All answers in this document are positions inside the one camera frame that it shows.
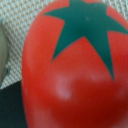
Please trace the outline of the pale green gripper finger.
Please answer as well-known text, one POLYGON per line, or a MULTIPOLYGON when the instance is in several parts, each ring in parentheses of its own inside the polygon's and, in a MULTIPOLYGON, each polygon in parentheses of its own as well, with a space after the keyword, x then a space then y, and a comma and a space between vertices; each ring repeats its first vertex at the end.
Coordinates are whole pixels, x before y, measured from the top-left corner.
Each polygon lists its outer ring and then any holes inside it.
POLYGON ((9 57, 9 49, 7 38, 4 32, 4 27, 2 25, 2 20, 0 19, 0 87, 2 86, 3 80, 6 77, 6 65, 9 57))

